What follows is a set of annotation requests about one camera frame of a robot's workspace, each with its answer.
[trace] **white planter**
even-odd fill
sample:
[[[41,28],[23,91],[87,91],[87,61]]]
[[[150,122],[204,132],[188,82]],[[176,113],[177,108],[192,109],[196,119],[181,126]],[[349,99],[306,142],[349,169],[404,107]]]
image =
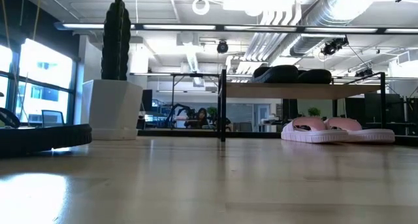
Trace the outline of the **white planter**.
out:
[[[94,140],[134,140],[142,88],[119,80],[83,84],[82,123],[90,124]]]

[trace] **spotlight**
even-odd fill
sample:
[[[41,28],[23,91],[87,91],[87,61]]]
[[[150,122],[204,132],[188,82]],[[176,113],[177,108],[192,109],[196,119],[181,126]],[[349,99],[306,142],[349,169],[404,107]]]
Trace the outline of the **spotlight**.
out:
[[[217,45],[216,50],[217,50],[217,52],[219,54],[224,54],[224,53],[228,52],[228,44],[227,44],[227,41],[221,40],[219,42],[219,44]]]
[[[347,36],[345,38],[333,39],[331,42],[325,43],[325,47],[321,50],[321,53],[325,56],[335,54],[338,50],[342,49],[343,46],[349,44]]]
[[[370,75],[372,75],[373,74],[373,71],[372,71],[372,69],[371,68],[366,68],[365,70],[363,70],[363,71],[357,71],[356,73],[355,73],[355,76],[354,77],[365,77],[365,76],[370,76]]]

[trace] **woman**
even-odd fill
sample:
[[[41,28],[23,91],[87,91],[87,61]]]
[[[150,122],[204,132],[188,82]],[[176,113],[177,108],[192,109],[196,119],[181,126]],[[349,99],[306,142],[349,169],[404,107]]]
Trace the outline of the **woman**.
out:
[[[205,108],[199,109],[199,111],[197,112],[197,119],[189,119],[184,123],[185,127],[190,127],[192,129],[201,129],[204,125],[209,125],[208,112]]]

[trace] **office chair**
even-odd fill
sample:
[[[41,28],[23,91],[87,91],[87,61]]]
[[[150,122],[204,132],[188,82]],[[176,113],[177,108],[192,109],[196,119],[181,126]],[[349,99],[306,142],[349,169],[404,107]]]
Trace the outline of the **office chair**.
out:
[[[56,110],[42,110],[43,127],[64,126],[64,116],[62,112]]]

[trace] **pink slide sandal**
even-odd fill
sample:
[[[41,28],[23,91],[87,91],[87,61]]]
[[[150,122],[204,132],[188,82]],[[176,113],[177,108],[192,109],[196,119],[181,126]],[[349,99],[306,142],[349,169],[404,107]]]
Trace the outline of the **pink slide sandal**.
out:
[[[311,131],[297,126],[309,126]],[[281,132],[281,139],[296,142],[326,143],[343,142],[347,140],[348,133],[345,130],[327,130],[324,122],[317,117],[301,117],[287,124]]]
[[[357,120],[348,118],[331,118],[325,121],[328,129],[337,127],[348,132],[346,142],[380,142],[393,143],[394,132],[390,129],[362,129]]]

